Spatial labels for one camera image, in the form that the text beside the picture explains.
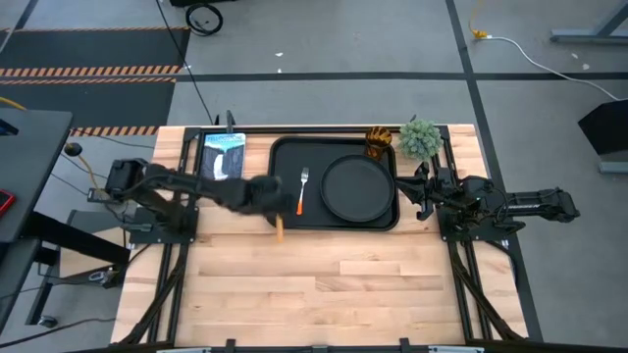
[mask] yellow plug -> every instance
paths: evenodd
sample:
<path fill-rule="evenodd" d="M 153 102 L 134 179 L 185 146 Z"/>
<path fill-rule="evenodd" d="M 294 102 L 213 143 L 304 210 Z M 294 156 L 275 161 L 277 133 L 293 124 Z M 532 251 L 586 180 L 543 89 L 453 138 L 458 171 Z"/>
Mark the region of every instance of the yellow plug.
<path fill-rule="evenodd" d="M 473 32 L 473 36 L 476 39 L 484 39 L 487 36 L 489 36 L 489 34 L 483 30 L 478 30 L 478 29 L 471 29 L 471 31 Z"/>

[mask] orange striped tape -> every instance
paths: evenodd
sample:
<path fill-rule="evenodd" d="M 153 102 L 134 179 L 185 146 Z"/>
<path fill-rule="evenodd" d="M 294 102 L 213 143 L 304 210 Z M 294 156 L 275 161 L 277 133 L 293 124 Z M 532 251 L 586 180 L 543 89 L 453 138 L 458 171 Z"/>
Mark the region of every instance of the orange striped tape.
<path fill-rule="evenodd" d="M 158 126 L 76 127 L 70 130 L 70 136 L 150 136 L 157 134 L 158 130 Z"/>
<path fill-rule="evenodd" d="M 174 26 L 170 29 L 189 29 L 187 26 Z M 106 30 L 168 30 L 164 26 L 149 27 L 114 27 L 114 28 L 22 28 L 16 29 L 16 32 L 30 31 L 106 31 Z"/>
<path fill-rule="evenodd" d="M 90 79 L 11 79 L 0 80 L 0 84 L 93 84 L 93 83 L 140 83 L 140 82 L 177 82 L 171 77 L 139 78 L 90 78 Z"/>
<path fill-rule="evenodd" d="M 94 68 L 0 68 L 0 77 L 170 75 L 178 73 L 180 69 L 179 65 Z"/>

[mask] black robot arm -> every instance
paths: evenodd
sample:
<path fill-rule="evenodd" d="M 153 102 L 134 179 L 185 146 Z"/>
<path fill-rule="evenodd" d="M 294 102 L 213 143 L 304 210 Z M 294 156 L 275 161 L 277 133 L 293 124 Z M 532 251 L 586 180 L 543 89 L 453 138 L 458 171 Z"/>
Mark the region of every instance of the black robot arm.
<path fill-rule="evenodd" d="M 421 164 L 414 176 L 398 177 L 397 187 L 412 203 L 421 205 L 417 219 L 424 221 L 434 211 L 443 210 L 446 230 L 457 240 L 499 240 L 523 228 L 512 217 L 542 217 L 569 223 L 580 216 L 571 195 L 560 188 L 506 193 L 490 179 L 468 176 L 458 179 L 448 168 L 437 168 L 429 177 L 429 166 Z"/>
<path fill-rule="evenodd" d="M 118 160 L 111 167 L 105 192 L 119 201 L 134 200 L 155 214 L 157 221 L 172 231 L 184 227 L 185 206 L 181 200 L 166 200 L 155 190 L 176 191 L 190 199 L 214 200 L 218 205 L 245 215 L 276 215 L 290 208 L 290 196 L 281 191 L 272 176 L 250 180 L 212 180 L 149 164 L 142 159 Z"/>

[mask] silver fork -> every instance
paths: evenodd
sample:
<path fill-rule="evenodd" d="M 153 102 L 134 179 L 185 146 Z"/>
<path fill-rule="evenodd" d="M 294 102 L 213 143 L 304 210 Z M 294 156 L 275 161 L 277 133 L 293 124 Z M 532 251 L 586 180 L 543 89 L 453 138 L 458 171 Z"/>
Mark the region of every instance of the silver fork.
<path fill-rule="evenodd" d="M 305 188 L 305 183 L 307 182 L 307 178 L 310 175 L 310 169 L 307 167 L 303 168 L 301 172 L 301 195 L 298 197 L 298 206 L 296 207 L 296 214 L 301 216 L 303 214 L 303 189 Z"/>

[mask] green plant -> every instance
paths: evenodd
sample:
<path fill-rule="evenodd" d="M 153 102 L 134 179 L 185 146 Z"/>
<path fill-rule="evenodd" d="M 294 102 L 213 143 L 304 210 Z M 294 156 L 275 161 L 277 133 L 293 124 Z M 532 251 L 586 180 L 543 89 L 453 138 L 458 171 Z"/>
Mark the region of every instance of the green plant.
<path fill-rule="evenodd" d="M 428 161 L 443 147 L 441 132 L 432 122 L 412 120 L 401 127 L 401 152 L 408 158 Z"/>

